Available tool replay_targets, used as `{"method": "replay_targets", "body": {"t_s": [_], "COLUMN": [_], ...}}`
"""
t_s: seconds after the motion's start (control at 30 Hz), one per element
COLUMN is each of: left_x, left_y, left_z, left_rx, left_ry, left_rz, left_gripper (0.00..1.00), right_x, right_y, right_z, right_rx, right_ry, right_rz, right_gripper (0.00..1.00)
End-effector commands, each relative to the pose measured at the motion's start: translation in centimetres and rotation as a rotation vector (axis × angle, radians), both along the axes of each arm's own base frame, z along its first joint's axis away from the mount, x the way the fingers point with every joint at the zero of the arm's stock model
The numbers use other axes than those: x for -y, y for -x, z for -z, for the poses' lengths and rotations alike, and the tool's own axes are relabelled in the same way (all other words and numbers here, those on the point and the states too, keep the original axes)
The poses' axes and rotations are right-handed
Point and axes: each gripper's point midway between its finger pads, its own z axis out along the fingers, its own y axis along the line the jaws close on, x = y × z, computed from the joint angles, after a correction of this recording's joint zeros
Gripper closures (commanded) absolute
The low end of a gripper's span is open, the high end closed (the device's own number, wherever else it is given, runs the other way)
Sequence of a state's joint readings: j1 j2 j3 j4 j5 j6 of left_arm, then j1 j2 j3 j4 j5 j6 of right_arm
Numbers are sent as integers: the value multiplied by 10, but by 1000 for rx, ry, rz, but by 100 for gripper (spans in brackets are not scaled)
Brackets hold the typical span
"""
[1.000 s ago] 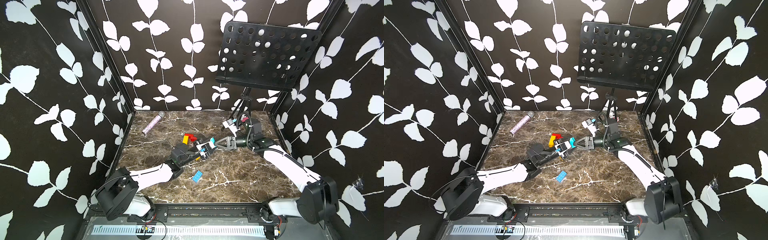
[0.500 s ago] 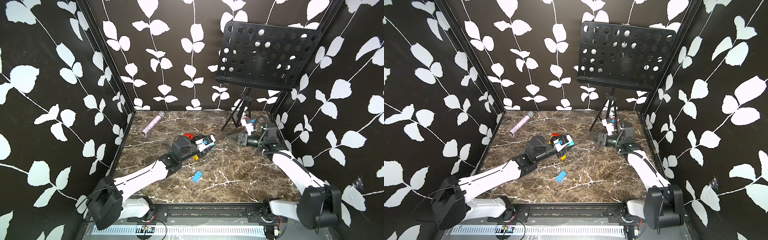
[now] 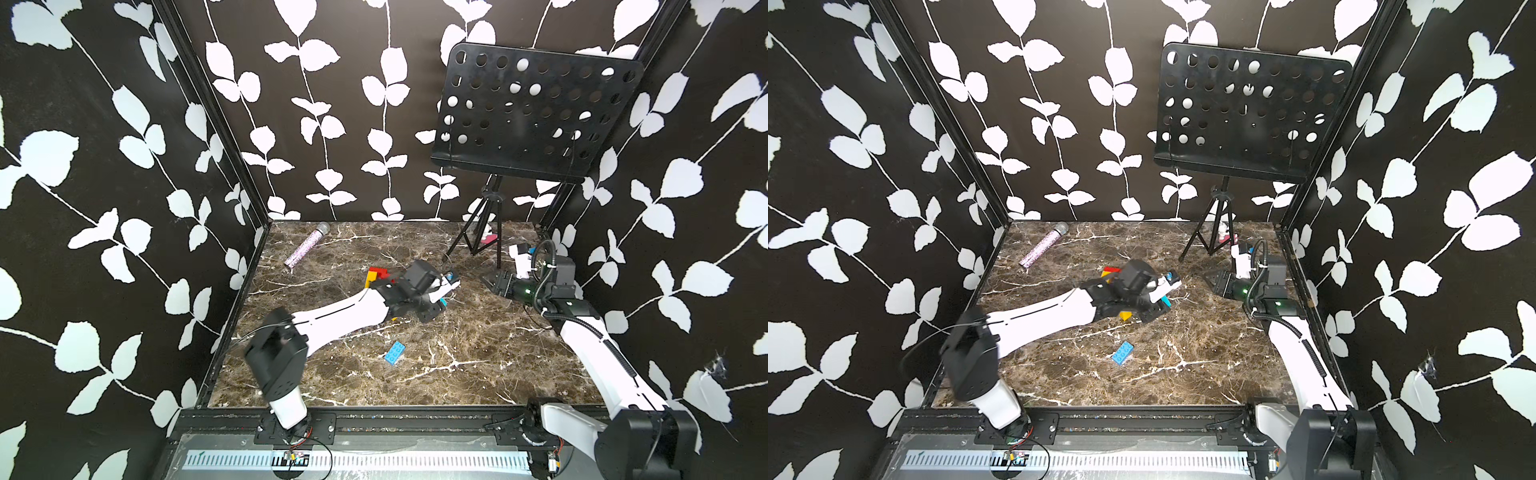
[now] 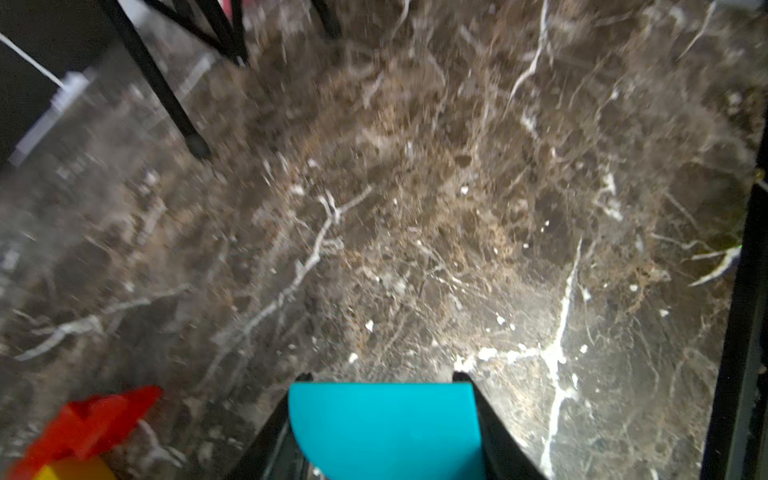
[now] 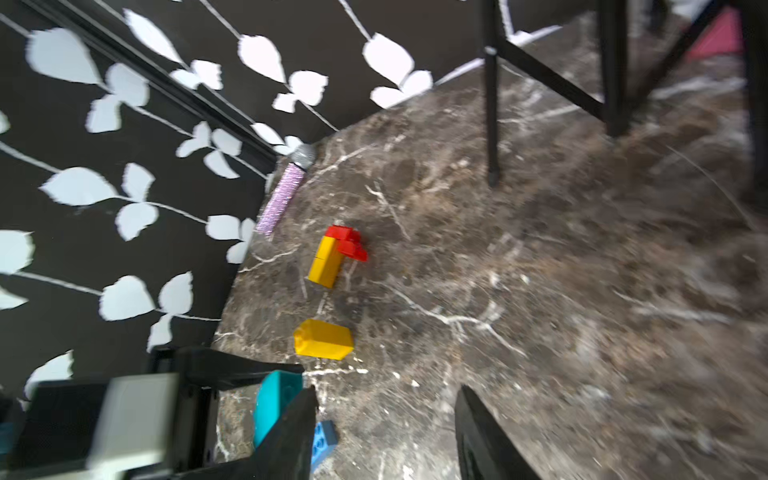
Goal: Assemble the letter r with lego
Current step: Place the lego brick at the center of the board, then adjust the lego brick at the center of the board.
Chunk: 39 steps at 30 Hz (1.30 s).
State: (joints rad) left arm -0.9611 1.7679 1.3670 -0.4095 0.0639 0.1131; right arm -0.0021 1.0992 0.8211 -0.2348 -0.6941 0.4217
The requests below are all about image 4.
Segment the teal lego brick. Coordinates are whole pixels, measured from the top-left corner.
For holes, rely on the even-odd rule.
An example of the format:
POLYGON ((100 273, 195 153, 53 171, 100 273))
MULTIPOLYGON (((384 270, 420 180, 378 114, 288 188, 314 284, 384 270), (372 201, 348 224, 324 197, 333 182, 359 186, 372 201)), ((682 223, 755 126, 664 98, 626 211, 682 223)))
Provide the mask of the teal lego brick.
POLYGON ((330 479, 483 479, 475 396, 465 383, 291 386, 290 424, 330 479))

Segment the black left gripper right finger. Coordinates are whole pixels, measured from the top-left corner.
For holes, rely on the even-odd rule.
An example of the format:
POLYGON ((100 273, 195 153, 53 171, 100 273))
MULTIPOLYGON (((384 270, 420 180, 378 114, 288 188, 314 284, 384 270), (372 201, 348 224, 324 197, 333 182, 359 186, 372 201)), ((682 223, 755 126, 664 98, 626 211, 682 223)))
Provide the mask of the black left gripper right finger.
POLYGON ((470 375, 454 371, 452 381, 467 383, 473 388, 486 478, 545 480, 546 477, 514 440, 470 375))

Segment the tall yellow lego brick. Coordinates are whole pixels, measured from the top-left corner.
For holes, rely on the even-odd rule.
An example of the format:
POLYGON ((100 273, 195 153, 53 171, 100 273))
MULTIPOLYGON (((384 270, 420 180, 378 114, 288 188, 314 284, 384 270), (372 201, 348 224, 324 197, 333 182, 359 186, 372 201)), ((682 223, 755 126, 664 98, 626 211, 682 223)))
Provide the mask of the tall yellow lego brick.
POLYGON ((45 465, 34 480, 116 480, 115 474, 100 458, 66 459, 45 465))

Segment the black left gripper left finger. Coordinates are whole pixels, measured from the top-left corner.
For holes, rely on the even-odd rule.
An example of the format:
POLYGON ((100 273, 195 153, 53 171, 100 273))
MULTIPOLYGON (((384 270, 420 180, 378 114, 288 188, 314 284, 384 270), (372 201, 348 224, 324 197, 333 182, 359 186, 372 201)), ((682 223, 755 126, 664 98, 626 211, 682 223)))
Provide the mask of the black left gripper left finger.
POLYGON ((310 462, 293 434, 289 417, 289 393, 286 392, 255 440, 226 480, 287 479, 309 476, 310 462))

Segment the long red lego brick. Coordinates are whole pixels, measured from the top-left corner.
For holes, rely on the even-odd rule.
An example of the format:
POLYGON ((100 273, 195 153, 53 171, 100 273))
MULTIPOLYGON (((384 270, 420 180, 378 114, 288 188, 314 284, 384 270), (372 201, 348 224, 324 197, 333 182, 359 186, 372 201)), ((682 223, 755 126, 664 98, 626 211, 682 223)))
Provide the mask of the long red lego brick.
POLYGON ((102 459, 130 436, 162 394, 160 387, 152 385, 67 403, 7 477, 34 480, 41 468, 53 462, 102 459))

